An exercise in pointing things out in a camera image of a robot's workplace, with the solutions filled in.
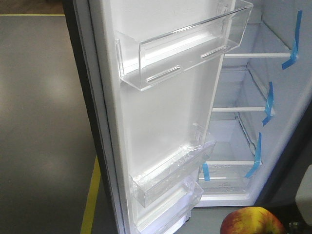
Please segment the yellow stripe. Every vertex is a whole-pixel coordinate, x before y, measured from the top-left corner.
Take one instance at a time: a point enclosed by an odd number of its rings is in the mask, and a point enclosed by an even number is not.
[[[101,180],[101,172],[98,164],[98,157],[94,162],[93,173],[90,182],[89,193],[87,197],[86,207],[84,209],[80,234],[91,234],[94,212],[96,209],[98,188]]]
[[[0,16],[65,16],[64,14],[0,14]]]

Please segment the gray floor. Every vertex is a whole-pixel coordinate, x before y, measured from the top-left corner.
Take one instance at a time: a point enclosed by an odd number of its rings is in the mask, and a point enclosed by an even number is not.
[[[223,219],[237,207],[196,208],[192,216],[175,234],[220,234]]]
[[[0,233],[77,234],[95,159],[64,17],[0,17]]]

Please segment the blue tape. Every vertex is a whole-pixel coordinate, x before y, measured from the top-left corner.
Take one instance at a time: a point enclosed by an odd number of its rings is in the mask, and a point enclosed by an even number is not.
[[[203,173],[204,173],[205,181],[210,181],[209,168],[208,168],[207,163],[203,164]]]
[[[257,148],[256,148],[255,154],[254,154],[253,167],[247,172],[247,174],[245,175],[245,178],[250,178],[260,166],[260,162],[261,162],[261,141],[262,141],[262,134],[259,133]]]
[[[270,88],[267,97],[267,104],[265,105],[264,112],[267,114],[266,118],[262,121],[263,126],[266,125],[272,118],[272,108],[274,104],[274,89],[272,82],[269,82]]]
[[[295,30],[295,33],[294,33],[294,41],[293,41],[293,46],[292,46],[291,57],[290,57],[289,60],[287,60],[286,62],[284,62],[282,64],[282,69],[283,70],[285,70],[289,66],[293,65],[297,61],[298,50],[299,50],[299,34],[300,34],[301,19],[302,19],[302,11],[298,11],[298,13],[297,13],[297,22],[296,22],[296,30]]]

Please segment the red apple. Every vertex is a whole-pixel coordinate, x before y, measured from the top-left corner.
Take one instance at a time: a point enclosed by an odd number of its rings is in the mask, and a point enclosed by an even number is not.
[[[286,234],[283,224],[262,207],[245,207],[228,214],[221,234]]]

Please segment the door shelf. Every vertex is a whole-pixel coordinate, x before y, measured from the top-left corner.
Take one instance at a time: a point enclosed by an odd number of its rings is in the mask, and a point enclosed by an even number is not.
[[[166,162],[144,175],[130,176],[132,194],[136,200],[147,207],[157,198],[172,188],[172,185],[200,167],[215,146],[215,139],[210,134],[206,143],[196,147],[183,147]]]
[[[195,179],[191,176],[186,177],[182,185],[179,185],[165,201],[157,204],[157,208],[151,209],[136,222],[136,233],[164,233],[200,201],[202,194],[203,190]]]
[[[120,78],[144,91],[238,47],[252,7],[243,0],[234,7],[220,0],[212,18],[153,38],[116,32]]]

